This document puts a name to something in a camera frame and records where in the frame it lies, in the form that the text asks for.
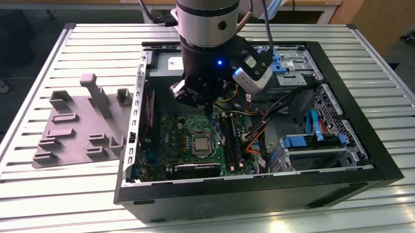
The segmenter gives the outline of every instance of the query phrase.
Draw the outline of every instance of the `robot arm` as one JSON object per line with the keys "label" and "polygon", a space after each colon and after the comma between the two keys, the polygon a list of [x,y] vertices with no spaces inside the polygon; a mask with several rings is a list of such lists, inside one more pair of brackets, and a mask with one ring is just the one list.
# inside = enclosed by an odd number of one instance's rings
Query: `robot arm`
{"label": "robot arm", "polygon": [[178,0],[176,6],[184,73],[170,90],[210,116],[232,82],[250,94],[264,88],[274,52],[259,54],[236,35],[239,0]]}

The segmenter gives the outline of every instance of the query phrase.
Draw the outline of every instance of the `aluminum table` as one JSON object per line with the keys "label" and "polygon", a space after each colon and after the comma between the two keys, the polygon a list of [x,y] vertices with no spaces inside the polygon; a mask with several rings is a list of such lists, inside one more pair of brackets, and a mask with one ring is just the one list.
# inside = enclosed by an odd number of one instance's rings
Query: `aluminum table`
{"label": "aluminum table", "polygon": [[[275,40],[319,41],[406,176],[337,206],[144,225],[114,205],[118,161],[34,169],[31,162],[51,111],[66,89],[87,95],[83,73],[107,94],[134,90],[143,41],[178,40],[174,29],[146,24],[78,24],[63,30],[0,145],[0,232],[414,232],[415,96],[359,30],[346,25],[273,25]],[[266,40],[263,26],[240,35]]]}

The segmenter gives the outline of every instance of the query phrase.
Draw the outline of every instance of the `motherboard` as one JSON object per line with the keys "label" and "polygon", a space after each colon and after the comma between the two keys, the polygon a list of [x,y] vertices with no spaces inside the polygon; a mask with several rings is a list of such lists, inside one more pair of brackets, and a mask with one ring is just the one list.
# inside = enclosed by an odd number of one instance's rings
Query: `motherboard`
{"label": "motherboard", "polygon": [[163,181],[204,176],[254,174],[254,158],[244,152],[242,136],[247,132],[243,116],[215,115],[228,136],[219,139],[206,116],[162,118],[160,147],[147,151],[148,179]]}

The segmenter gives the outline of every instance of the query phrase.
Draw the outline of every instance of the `floor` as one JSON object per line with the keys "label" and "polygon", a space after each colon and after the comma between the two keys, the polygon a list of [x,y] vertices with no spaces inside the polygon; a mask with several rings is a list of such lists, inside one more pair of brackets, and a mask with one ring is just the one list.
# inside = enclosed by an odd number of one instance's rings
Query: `floor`
{"label": "floor", "polygon": [[[11,90],[7,94],[0,94],[0,141],[14,121],[26,95],[31,89],[35,78],[47,60],[59,34],[66,23],[142,23],[140,11],[66,11],[58,12],[55,20],[48,19],[46,11],[24,11],[36,33],[35,39],[30,41],[35,51],[34,61],[23,67],[8,67],[0,63],[0,78],[4,80]],[[398,41],[390,54],[386,56],[387,62],[401,63],[397,73],[402,80],[415,91],[415,45],[406,44],[405,40]]]}

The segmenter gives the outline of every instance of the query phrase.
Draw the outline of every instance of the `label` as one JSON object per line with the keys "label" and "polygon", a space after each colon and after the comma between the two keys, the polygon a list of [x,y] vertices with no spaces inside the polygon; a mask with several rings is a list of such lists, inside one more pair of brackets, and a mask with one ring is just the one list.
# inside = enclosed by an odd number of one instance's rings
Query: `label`
{"label": "label", "polygon": [[333,1],[329,1],[329,2],[326,2],[325,4],[326,4],[326,5],[341,5],[339,2],[333,2]]}
{"label": "label", "polygon": [[120,3],[139,3],[139,0],[120,0]]}
{"label": "label", "polygon": [[251,67],[251,68],[254,68],[256,66],[256,60],[255,60],[255,58],[252,56],[247,57],[244,62],[248,65],[248,67]]}
{"label": "label", "polygon": [[168,59],[168,70],[183,70],[182,57],[171,57]]}
{"label": "label", "polygon": [[259,158],[258,163],[259,165],[262,165],[263,168],[266,168],[267,162],[262,157]]}
{"label": "label", "polygon": [[285,67],[294,67],[294,64],[293,64],[293,62],[283,62],[283,66]]}
{"label": "label", "polygon": [[247,102],[252,102],[252,96],[250,94],[246,94]]}

